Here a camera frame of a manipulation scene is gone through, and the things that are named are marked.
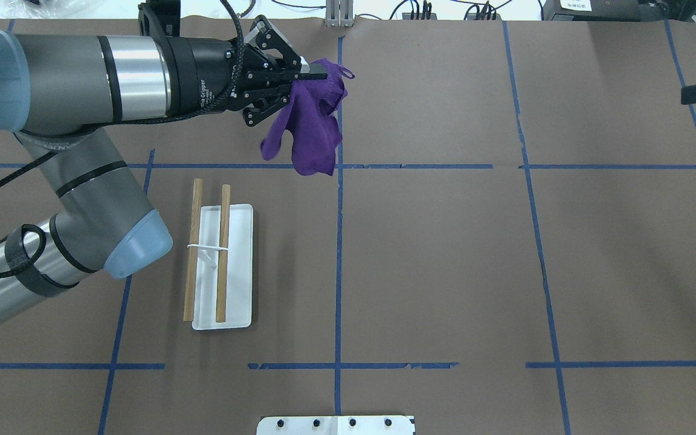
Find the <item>white label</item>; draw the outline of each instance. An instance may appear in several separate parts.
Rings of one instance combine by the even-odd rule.
[[[560,7],[571,11],[592,11],[589,0],[560,0]]]

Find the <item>plastic bag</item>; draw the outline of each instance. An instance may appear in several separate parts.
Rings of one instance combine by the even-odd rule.
[[[97,3],[92,0],[8,0],[2,18],[76,18],[96,8]]]

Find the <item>wooden dowel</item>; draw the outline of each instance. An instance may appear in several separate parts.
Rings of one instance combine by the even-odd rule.
[[[193,208],[190,215],[190,244],[198,242],[201,233],[202,179],[193,180]],[[195,316],[195,279],[198,268],[198,248],[187,248],[187,279],[184,288],[184,321]]]
[[[219,221],[219,246],[229,248],[230,185],[222,185],[222,210]],[[216,322],[227,320],[227,251],[219,251],[219,276],[216,279]]]

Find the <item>purple towel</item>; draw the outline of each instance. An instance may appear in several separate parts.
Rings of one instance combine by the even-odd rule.
[[[273,121],[268,136],[260,144],[262,158],[271,160],[279,154],[284,130],[292,132],[292,163],[300,175],[320,172],[332,175],[335,149],[343,135],[332,113],[348,95],[343,77],[353,79],[353,72],[326,59],[314,61],[326,68],[326,80],[295,80],[291,101]]]

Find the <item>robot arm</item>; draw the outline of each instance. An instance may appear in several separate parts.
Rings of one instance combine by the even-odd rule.
[[[0,129],[16,132],[43,161],[64,206],[0,243],[0,272],[19,270],[0,277],[0,322],[100,269],[124,278],[171,249],[163,220],[103,126],[226,110],[255,126],[287,104],[293,80],[326,78],[263,16],[243,44],[182,38],[178,20],[161,23],[150,1],[139,5],[140,36],[0,32]]]

